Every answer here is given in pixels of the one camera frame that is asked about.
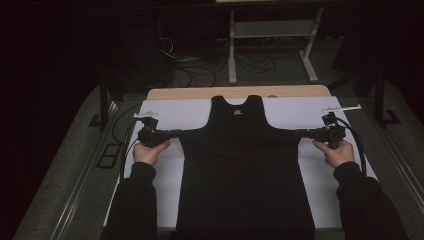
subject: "metal stand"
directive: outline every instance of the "metal stand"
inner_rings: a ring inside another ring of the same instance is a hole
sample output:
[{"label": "metal stand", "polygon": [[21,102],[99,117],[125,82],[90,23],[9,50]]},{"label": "metal stand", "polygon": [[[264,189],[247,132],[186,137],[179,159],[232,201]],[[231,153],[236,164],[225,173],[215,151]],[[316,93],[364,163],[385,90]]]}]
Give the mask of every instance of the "metal stand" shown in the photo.
[{"label": "metal stand", "polygon": [[305,66],[306,72],[308,73],[308,76],[309,76],[309,81],[311,81],[311,83],[318,83],[318,77],[315,73],[314,68],[312,67],[311,61],[309,60],[309,54],[311,53],[312,44],[314,43],[315,36],[318,31],[318,27],[321,21],[321,16],[323,11],[324,11],[324,8],[319,8],[317,10],[317,13],[314,18],[314,22],[309,32],[309,38],[308,38],[308,42],[306,43],[305,49],[299,51],[300,58],[302,59],[303,66]]},{"label": "metal stand", "polygon": [[228,58],[229,84],[237,84],[236,64],[234,58],[235,38],[254,37],[289,37],[307,36],[308,41],[303,50],[299,52],[303,65],[305,66],[311,83],[317,83],[318,77],[309,60],[312,44],[319,27],[324,8],[319,8],[312,20],[285,20],[285,21],[263,21],[263,22],[235,22],[234,10],[230,17],[230,53]]}]

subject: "white paper sheet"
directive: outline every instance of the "white paper sheet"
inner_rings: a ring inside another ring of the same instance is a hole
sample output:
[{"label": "white paper sheet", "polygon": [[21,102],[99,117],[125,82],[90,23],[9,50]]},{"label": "white paper sheet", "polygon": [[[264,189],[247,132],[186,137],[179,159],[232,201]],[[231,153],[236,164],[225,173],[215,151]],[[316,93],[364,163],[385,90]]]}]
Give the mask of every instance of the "white paper sheet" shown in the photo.
[{"label": "white paper sheet", "polygon": [[[246,99],[226,99],[230,104],[241,104]],[[265,115],[268,123],[283,129],[315,129],[324,126],[322,109],[340,107],[336,97],[290,97],[264,98]],[[151,100],[145,101],[140,113],[153,111],[159,114],[157,129],[195,129],[203,127],[209,117],[210,99],[196,100]],[[336,116],[347,121],[343,112]],[[142,128],[137,123],[131,143]],[[355,145],[347,130],[347,141]],[[299,165],[311,206],[316,228],[341,228],[339,203],[336,197],[337,181],[333,177],[333,168],[325,164],[321,151],[316,149],[310,139],[299,143]],[[355,147],[356,160],[359,155]],[[132,154],[128,154],[124,177],[129,177]],[[171,146],[159,156],[155,165],[157,171],[153,182],[158,201],[158,226],[175,227],[178,214],[184,153],[178,139],[171,140]],[[367,161],[368,175],[375,177]]]}]

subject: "hand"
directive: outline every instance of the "hand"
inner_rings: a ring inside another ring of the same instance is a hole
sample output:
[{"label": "hand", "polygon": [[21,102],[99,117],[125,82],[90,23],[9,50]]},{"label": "hand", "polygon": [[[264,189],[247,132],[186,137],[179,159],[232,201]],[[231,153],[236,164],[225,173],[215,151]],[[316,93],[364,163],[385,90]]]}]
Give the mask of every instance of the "hand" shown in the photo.
[{"label": "hand", "polygon": [[156,147],[148,148],[142,143],[137,143],[134,145],[133,150],[134,162],[144,162],[153,166],[158,161],[159,153],[167,149],[169,145],[171,145],[171,143],[166,141]]},{"label": "hand", "polygon": [[331,149],[325,143],[320,141],[312,141],[312,144],[319,150],[324,152],[325,162],[331,165],[333,168],[340,166],[345,162],[354,162],[355,157],[353,154],[353,146],[351,143],[342,140],[339,142],[337,149]]}]

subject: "black sleeveless shirt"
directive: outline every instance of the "black sleeveless shirt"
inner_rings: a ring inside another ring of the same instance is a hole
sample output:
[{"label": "black sleeveless shirt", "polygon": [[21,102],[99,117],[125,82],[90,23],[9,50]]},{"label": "black sleeveless shirt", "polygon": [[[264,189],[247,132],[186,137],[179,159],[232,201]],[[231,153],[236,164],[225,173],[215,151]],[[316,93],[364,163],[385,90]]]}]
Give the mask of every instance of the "black sleeveless shirt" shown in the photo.
[{"label": "black sleeveless shirt", "polygon": [[260,96],[241,105],[213,97],[206,126],[180,141],[178,239],[313,239],[300,139],[268,124]]}]

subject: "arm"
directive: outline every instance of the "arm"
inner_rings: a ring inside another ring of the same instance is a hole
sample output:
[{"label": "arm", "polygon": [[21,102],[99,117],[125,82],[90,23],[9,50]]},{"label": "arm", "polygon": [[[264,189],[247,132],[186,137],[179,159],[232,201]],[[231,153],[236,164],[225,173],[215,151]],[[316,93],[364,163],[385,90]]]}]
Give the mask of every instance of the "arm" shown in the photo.
[{"label": "arm", "polygon": [[152,181],[156,175],[152,167],[159,153],[170,145],[155,148],[134,145],[134,164],[131,176],[119,183],[109,218],[100,239],[146,239],[157,237],[156,190]]},{"label": "arm", "polygon": [[335,168],[346,239],[408,239],[399,214],[380,183],[365,177],[354,162],[352,144],[341,141],[335,150],[321,142],[313,144],[324,152],[326,162]]}]

